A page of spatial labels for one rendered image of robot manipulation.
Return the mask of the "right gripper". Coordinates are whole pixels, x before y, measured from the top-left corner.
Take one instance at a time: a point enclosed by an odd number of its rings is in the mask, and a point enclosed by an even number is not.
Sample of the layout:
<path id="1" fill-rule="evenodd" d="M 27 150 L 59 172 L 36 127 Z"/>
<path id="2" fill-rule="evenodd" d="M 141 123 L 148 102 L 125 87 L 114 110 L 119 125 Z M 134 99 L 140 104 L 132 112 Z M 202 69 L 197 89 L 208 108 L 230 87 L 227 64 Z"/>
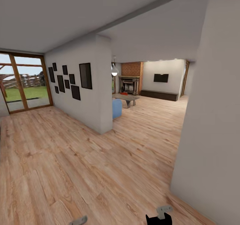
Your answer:
<path id="1" fill-rule="evenodd" d="M 148 225 L 172 225 L 171 216 L 166 214 L 165 219 L 159 219 L 158 217 L 149 218 L 146 215 L 146 220 Z"/>

